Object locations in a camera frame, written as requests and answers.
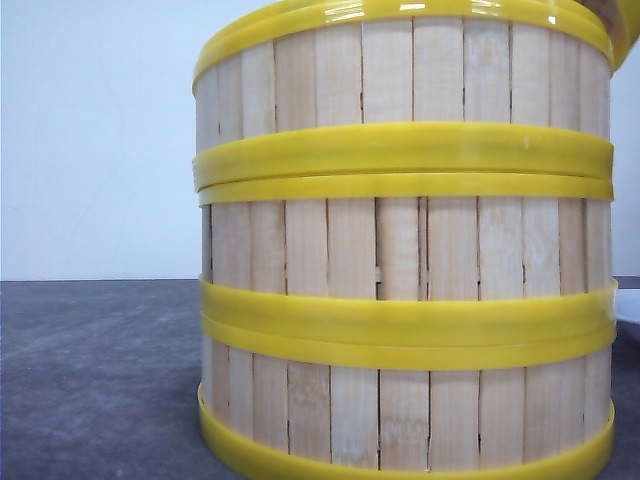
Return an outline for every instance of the gray table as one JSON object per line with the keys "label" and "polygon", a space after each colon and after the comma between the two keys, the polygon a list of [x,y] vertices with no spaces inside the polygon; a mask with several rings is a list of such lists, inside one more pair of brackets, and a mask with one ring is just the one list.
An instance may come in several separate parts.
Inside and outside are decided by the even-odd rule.
{"label": "gray table", "polygon": [[[2,284],[2,478],[238,479],[203,445],[198,287]],[[616,449],[640,478],[640,344],[614,346]]]}

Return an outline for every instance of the white wall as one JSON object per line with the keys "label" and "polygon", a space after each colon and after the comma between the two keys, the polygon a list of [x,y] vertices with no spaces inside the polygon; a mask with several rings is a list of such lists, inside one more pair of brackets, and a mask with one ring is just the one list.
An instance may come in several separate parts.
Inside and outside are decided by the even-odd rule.
{"label": "white wall", "polygon": [[[200,47],[267,1],[2,2],[2,279],[193,278]],[[640,47],[614,80],[615,271],[640,275]]]}

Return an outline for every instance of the white backdrop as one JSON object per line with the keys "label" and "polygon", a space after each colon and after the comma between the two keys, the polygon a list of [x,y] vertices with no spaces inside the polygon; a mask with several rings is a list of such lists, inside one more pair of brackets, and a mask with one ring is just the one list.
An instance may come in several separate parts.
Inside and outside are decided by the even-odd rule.
{"label": "white backdrop", "polygon": [[[2,279],[194,278],[191,72],[268,1],[2,1]],[[640,275],[640,47],[613,82],[614,262]]]}

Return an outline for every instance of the wooden bucket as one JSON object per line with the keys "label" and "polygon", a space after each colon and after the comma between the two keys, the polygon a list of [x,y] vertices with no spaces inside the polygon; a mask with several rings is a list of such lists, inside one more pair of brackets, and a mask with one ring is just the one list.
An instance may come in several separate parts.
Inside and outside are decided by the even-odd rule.
{"label": "wooden bucket", "polygon": [[614,64],[570,0],[286,0],[214,37],[194,168],[215,453],[254,479],[595,476]]}

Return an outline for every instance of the wooden barrel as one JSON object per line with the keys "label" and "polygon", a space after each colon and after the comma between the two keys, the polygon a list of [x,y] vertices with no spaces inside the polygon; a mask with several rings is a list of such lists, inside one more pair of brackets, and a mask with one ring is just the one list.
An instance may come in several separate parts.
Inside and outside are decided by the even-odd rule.
{"label": "wooden barrel", "polygon": [[202,426],[249,478],[608,460],[615,56],[572,0],[482,3],[285,0],[203,50]]}

